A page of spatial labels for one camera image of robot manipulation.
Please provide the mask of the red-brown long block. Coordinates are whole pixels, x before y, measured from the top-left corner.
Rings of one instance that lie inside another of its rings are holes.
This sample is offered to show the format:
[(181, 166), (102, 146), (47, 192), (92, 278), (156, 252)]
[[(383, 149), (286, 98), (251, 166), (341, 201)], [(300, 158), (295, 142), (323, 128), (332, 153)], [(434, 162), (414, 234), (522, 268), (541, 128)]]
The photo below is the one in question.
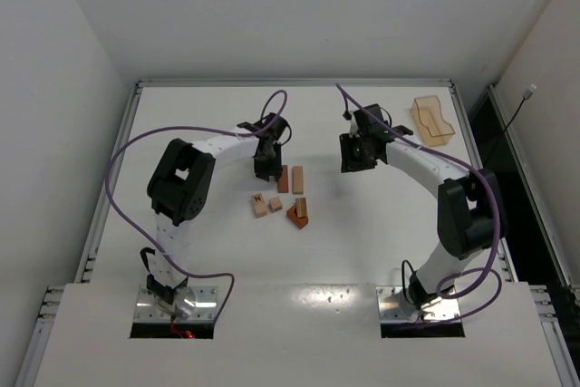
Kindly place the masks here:
[(277, 180), (277, 192), (282, 194), (289, 192), (289, 175), (288, 167), (286, 165), (282, 166), (281, 176)]

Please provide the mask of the light wood long block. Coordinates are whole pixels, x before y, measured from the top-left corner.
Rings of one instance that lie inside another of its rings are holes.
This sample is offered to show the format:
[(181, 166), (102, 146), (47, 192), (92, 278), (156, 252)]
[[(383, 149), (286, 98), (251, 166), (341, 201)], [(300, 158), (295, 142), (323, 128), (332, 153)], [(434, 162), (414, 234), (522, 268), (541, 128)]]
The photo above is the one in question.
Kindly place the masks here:
[(305, 192), (304, 167), (293, 166), (292, 168), (292, 188), (295, 195), (303, 195)]

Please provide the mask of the clear orange plastic box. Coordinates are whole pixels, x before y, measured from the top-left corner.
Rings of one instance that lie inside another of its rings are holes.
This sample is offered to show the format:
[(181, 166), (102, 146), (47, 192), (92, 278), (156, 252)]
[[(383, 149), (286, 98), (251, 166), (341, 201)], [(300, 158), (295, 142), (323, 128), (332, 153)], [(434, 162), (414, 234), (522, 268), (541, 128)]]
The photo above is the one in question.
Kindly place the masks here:
[(411, 117), (422, 143), (428, 147), (445, 146), (455, 134), (453, 126), (443, 118), (437, 95), (415, 98), (411, 106)]

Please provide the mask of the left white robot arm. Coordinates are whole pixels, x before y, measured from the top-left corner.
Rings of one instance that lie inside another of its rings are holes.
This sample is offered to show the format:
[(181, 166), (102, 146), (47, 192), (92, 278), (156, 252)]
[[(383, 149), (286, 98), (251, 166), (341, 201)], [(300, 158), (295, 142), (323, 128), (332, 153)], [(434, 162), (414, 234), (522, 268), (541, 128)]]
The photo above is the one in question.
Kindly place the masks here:
[(214, 172), (251, 158), (257, 178), (279, 180), (283, 171), (280, 139), (289, 129), (284, 118), (270, 113), (207, 140), (169, 143), (147, 187), (156, 235), (151, 257), (142, 258), (148, 269), (147, 289), (162, 303), (175, 305), (185, 295), (192, 274), (175, 267), (176, 257), (186, 245), (190, 221), (206, 205)]

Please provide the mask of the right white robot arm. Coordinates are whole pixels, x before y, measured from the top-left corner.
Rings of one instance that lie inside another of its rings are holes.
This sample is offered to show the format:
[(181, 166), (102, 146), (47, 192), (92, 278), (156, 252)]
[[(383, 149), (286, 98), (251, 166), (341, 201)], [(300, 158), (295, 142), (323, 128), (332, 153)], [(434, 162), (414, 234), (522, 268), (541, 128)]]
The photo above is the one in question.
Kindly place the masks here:
[(383, 162), (418, 182), (437, 201), (439, 242), (401, 290), (407, 307), (418, 311), (438, 296), (447, 298), (456, 278), (470, 274), (472, 260), (488, 251), (487, 263), (475, 271), (473, 286), (478, 287), (492, 273), (498, 242), (508, 229), (496, 175), (421, 146), (408, 128), (388, 125), (377, 104), (345, 111), (343, 117), (350, 124), (339, 137), (343, 173), (374, 169)]

